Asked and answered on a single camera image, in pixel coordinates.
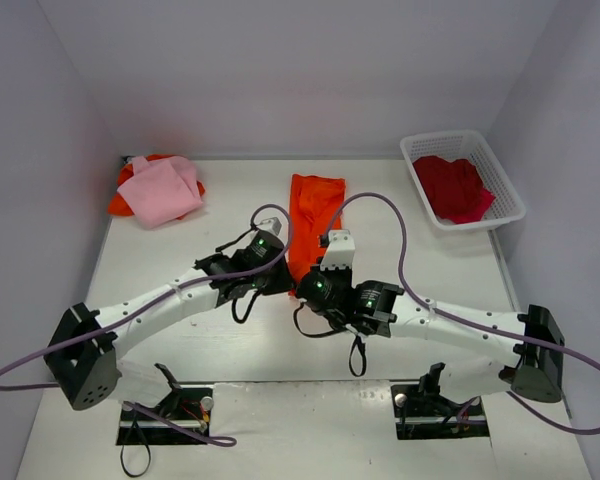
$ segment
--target table surface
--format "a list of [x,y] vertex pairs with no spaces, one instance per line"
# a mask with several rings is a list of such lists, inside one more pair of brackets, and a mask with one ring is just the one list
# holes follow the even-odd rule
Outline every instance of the table surface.
[[[244,231],[258,206],[287,207],[291,175],[300,173],[342,177],[348,195],[374,191],[397,204],[409,233],[406,277],[416,292],[511,310],[488,233],[434,229],[404,161],[214,160],[199,162],[198,169],[207,188],[204,209],[150,232],[133,218],[113,219],[90,308],[176,278]],[[397,283],[400,234],[391,210],[361,199],[347,207],[343,224],[356,242],[354,281]],[[539,422],[504,394],[483,397],[490,439],[397,441],[387,380],[417,379],[433,363],[474,354],[415,339],[371,338],[365,380],[352,381],[351,339],[301,337],[291,322],[295,305],[284,295],[261,298],[245,325],[231,320],[228,307],[196,315],[129,353],[134,361],[164,363],[179,380],[216,383],[213,432],[239,439],[232,449],[153,447],[144,478],[590,478],[575,437]],[[303,321],[307,330],[323,328],[310,314]],[[539,408],[568,423],[562,404]],[[60,392],[46,391],[18,479],[126,478],[115,446],[118,415],[115,402],[77,413]],[[143,461],[140,450],[130,451],[133,461]]]

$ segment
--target white wall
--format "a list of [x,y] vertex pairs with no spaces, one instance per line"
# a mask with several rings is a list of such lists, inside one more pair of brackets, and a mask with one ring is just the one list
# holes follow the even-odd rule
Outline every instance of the white wall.
[[[600,1],[562,1],[489,142],[526,202],[499,230],[516,291],[600,360]],[[574,425],[600,425],[600,374],[566,362]],[[600,436],[581,437],[600,480]]]
[[[118,167],[94,105],[36,1],[0,0],[0,367],[46,346],[86,294]],[[39,361],[5,382],[46,376]],[[0,393],[0,480],[39,398]]]
[[124,152],[399,154],[488,130],[557,0],[41,0]]

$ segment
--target red cloth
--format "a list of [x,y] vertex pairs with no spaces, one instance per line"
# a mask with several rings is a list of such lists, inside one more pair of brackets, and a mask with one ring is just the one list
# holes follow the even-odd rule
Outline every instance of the red cloth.
[[[152,162],[154,160],[161,160],[163,158],[173,157],[174,155],[149,155],[147,160]],[[122,170],[120,170],[120,174],[118,175],[118,186],[122,185],[124,182],[133,177],[133,165],[131,163],[125,165]],[[200,190],[200,196],[204,195],[204,185],[201,182],[198,183],[198,190]],[[109,203],[109,207],[107,208],[107,213],[109,215],[118,215],[121,217],[132,217],[133,210],[127,204],[127,202],[122,198],[118,192],[113,196],[111,202]]]
[[413,167],[431,208],[440,218],[454,223],[477,222],[495,199],[466,158],[447,162],[430,155],[416,160]]
[[[291,180],[289,213],[293,222],[293,240],[289,248],[289,271],[300,282],[325,249],[318,237],[325,232],[331,217],[344,201],[346,182],[342,178],[303,177]],[[333,225],[342,228],[340,218]]]

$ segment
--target black strap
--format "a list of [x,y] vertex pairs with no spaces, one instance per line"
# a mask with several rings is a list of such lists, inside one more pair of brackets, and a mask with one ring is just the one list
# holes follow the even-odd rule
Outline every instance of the black strap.
[[400,408],[400,436],[401,440],[407,439],[407,402]]
[[251,226],[249,227],[249,230],[247,230],[244,233],[241,233],[240,236],[238,238],[236,238],[235,240],[232,240],[229,243],[225,243],[224,245],[220,245],[219,247],[216,247],[216,253],[220,253],[222,250],[224,250],[225,248],[229,248],[233,245],[235,245],[236,243],[238,243],[240,240],[242,240],[244,237],[246,237],[247,235],[249,235],[251,232],[254,232],[257,230],[257,227],[255,226],[254,223],[251,224]]
[[341,330],[329,330],[328,332],[322,332],[322,333],[305,333],[302,331],[302,329],[300,328],[300,324],[298,323],[298,313],[300,313],[300,310],[302,310],[304,308],[304,303],[301,303],[300,306],[298,308],[296,308],[293,311],[293,323],[296,326],[296,329],[305,337],[307,338],[326,338],[326,337],[330,337],[332,335],[336,335],[338,333],[342,333],[345,331],[345,329],[341,329]]
[[[356,371],[353,369],[353,365],[351,365],[351,358],[353,357],[353,352],[356,348],[358,349],[360,358],[362,359],[362,368],[358,373],[356,373]],[[349,352],[349,371],[354,377],[362,377],[365,373],[367,373],[367,346],[362,341],[362,337],[359,335],[356,335],[356,338],[353,339],[353,343],[351,344],[351,351]]]
[[238,316],[238,299],[235,298],[233,302],[231,302],[231,316],[233,317],[233,320],[236,323],[242,324],[247,321],[247,318],[249,318],[249,315],[251,314],[251,309],[253,308],[253,305],[256,303],[256,300],[261,294],[262,292],[260,290],[253,294],[251,300],[249,300],[249,305],[247,305],[247,311],[244,312],[244,316],[242,318]]
[[[144,448],[147,449],[147,455],[149,457],[149,460],[147,461],[147,466],[140,473],[131,473],[129,470],[127,470],[127,467],[124,464],[124,447],[127,445],[127,442],[129,441],[131,432],[136,432],[136,434],[138,435],[138,438],[142,442],[142,445],[144,445]],[[138,425],[137,412],[134,412],[133,421],[131,422],[131,427],[129,428],[129,430],[127,430],[127,433],[125,434],[124,439],[122,440],[122,450],[120,450],[120,465],[122,466],[122,470],[127,475],[127,477],[130,477],[130,478],[141,477],[142,475],[147,473],[147,470],[149,470],[149,466],[151,465],[151,448],[149,447],[149,442],[147,441],[147,437],[144,436],[142,428],[140,428],[140,425]]]

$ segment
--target red towel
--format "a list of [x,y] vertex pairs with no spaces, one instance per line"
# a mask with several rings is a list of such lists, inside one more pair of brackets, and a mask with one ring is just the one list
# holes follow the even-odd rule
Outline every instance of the red towel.
[[454,223],[477,222],[495,199],[466,158],[447,162],[430,155],[416,160],[413,167],[431,208],[440,218]]
[[[324,255],[325,249],[320,248],[318,237],[325,233],[331,217],[342,205],[345,188],[342,178],[293,176],[289,213],[294,233],[289,249],[289,271],[296,282]],[[333,228],[342,228],[340,218]]]

